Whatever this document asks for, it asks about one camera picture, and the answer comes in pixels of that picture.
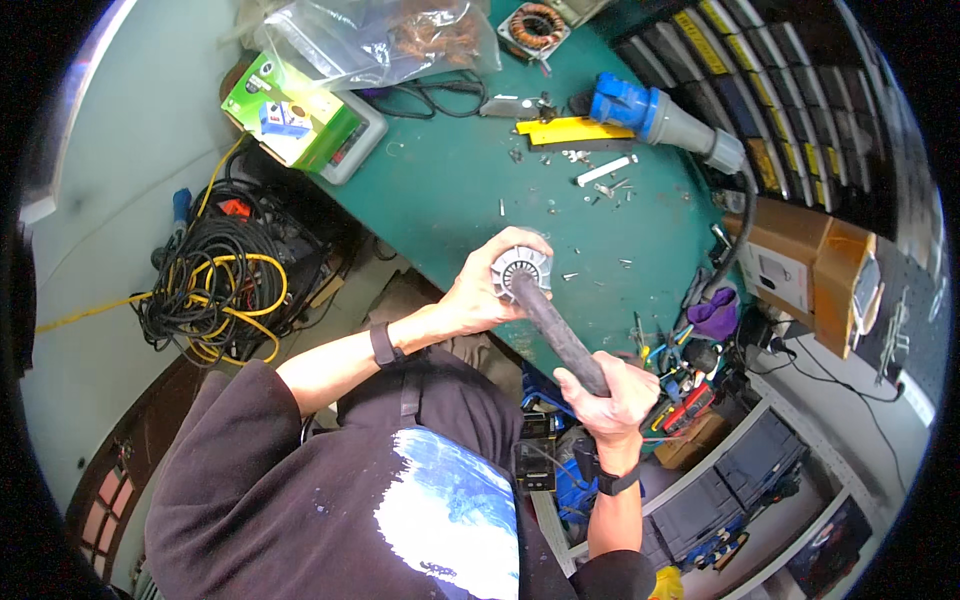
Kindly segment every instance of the workbench surface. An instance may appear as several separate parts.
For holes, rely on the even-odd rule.
[[[494,0],[491,22],[515,7]],[[536,97],[546,90],[561,106],[592,87],[601,71],[636,82],[589,25],[575,30],[550,58],[551,79],[504,52],[501,61],[502,71],[483,76],[491,96]],[[473,102],[450,97],[437,95],[458,110]],[[541,153],[527,150],[526,136],[511,134],[511,119],[438,114],[430,121],[388,116],[387,123],[383,140],[346,184],[315,179],[441,289],[449,289],[472,250],[504,227],[534,228],[555,252],[553,302],[587,348],[636,352],[630,338],[634,311],[652,346],[657,324],[668,331],[676,320],[696,268],[709,266],[707,252],[715,242],[709,226],[721,212],[692,160],[674,147],[635,147],[639,163],[620,169],[616,179],[630,178],[632,200],[618,190],[616,208],[616,200],[606,197],[592,203],[599,195],[592,183],[581,188],[572,182],[586,164],[571,164],[559,152],[550,155],[550,165],[541,164]],[[523,162],[513,162],[513,148],[523,152]],[[620,156],[594,152],[589,159],[599,166]],[[609,176],[600,181],[614,182]],[[632,260],[631,268],[620,258]],[[567,273],[579,275],[564,281]],[[529,322],[494,332],[543,372],[560,366]]]

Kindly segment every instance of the blue connector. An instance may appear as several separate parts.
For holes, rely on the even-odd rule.
[[[590,118],[598,123],[614,123],[636,132],[647,142],[660,104],[660,90],[618,80],[604,72],[597,78],[590,106]]]

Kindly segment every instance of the black t-shirt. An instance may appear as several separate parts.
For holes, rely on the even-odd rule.
[[[419,404],[404,427],[401,402]],[[338,402],[300,445],[293,395],[253,361],[204,382],[159,474],[147,559],[180,598],[647,598],[637,552],[563,575],[510,465],[521,415],[430,348]]]

